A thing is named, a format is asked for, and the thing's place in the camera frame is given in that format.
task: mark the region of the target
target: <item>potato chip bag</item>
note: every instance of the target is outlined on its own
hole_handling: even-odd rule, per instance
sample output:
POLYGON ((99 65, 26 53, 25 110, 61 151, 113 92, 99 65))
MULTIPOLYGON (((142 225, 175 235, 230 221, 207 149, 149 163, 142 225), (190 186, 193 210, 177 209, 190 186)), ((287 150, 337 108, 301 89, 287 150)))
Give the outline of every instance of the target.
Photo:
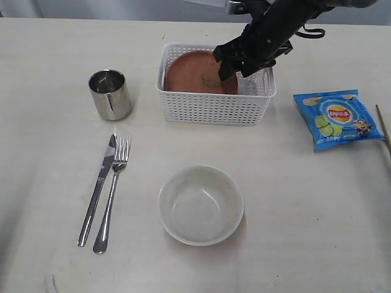
POLYGON ((293 96, 309 127, 315 150, 363 139, 384 139, 359 101, 358 90, 293 96))

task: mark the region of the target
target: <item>bowl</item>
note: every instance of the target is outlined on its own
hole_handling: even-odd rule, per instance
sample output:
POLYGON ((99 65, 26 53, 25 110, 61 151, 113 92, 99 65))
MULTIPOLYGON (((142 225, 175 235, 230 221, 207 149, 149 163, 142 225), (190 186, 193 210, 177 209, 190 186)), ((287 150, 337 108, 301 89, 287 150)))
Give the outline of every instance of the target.
POLYGON ((238 185, 226 173, 196 165, 179 171, 162 186, 158 212, 163 228, 173 238, 207 246, 235 232, 244 202, 238 185))

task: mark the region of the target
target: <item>plate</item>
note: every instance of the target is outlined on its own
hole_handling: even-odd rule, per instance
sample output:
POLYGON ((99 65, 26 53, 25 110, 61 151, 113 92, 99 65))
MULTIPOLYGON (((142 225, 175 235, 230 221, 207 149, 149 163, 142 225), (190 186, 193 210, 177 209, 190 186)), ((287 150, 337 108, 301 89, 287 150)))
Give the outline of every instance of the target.
POLYGON ((166 76, 169 92, 219 93, 236 95, 238 78, 232 75, 226 81, 219 77, 220 62, 209 51, 192 51, 178 57, 166 76))

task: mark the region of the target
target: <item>table surface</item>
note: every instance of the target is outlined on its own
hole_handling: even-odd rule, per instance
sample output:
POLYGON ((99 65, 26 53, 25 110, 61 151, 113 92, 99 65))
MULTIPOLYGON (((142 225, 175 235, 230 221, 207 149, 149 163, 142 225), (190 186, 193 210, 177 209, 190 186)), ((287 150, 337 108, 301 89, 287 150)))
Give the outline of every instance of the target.
POLYGON ((254 127, 168 123, 156 74, 163 44, 221 44, 243 24, 0 19, 0 292, 369 292, 391 289, 391 164, 380 141, 313 152, 293 94, 356 89, 391 127, 391 27, 324 26, 293 38, 275 67, 277 95, 254 127), (124 73, 134 100, 120 122, 99 118, 87 87, 124 73), (132 135, 108 251, 76 245, 110 133, 132 135), (245 216, 211 247, 173 240, 156 197, 183 167, 223 169, 245 216))

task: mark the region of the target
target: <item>stainless steel cup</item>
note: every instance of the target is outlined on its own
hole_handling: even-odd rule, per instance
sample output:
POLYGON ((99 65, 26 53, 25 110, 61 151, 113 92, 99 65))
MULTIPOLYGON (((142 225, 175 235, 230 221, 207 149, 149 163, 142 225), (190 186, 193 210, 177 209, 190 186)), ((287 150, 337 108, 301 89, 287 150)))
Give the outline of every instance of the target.
POLYGON ((124 75, 116 70, 96 72, 88 81, 99 115, 118 120, 130 112, 131 103, 124 75))

